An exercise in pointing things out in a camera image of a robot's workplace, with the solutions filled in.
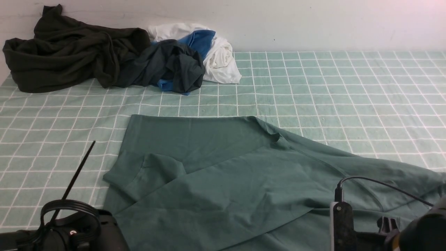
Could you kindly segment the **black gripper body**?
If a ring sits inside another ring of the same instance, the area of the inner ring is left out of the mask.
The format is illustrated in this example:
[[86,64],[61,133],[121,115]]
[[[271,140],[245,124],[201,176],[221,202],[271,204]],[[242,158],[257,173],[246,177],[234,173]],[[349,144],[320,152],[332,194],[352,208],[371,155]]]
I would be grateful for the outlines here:
[[129,251],[117,221],[106,210],[97,216],[76,212],[56,219],[36,251]]

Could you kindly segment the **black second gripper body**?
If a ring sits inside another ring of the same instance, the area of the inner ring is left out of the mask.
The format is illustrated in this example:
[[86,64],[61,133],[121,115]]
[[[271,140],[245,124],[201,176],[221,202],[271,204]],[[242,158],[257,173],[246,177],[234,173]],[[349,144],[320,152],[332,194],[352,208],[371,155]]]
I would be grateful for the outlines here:
[[378,232],[357,232],[358,251],[400,251],[400,230],[395,218],[377,220]]

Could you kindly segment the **black second robot arm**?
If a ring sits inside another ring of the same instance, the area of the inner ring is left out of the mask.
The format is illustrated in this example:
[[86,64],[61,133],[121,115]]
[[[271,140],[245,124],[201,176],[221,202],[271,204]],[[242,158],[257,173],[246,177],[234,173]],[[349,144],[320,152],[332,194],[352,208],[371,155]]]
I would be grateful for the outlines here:
[[377,233],[356,232],[357,251],[444,251],[446,249],[446,197],[423,216],[399,230],[393,218],[378,219]]

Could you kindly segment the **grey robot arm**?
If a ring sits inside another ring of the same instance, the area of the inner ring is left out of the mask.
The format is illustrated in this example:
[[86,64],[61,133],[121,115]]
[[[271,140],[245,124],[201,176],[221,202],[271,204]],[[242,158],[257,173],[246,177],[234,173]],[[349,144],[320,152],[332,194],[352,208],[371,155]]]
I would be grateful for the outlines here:
[[[107,210],[99,210],[98,213],[98,220],[84,212],[76,212],[65,218],[56,219],[49,231],[34,243],[30,239],[38,234],[37,230],[1,233],[1,250],[129,251],[129,245],[113,215]],[[74,237],[91,233],[94,228],[101,230],[97,237],[79,244],[74,243]]]

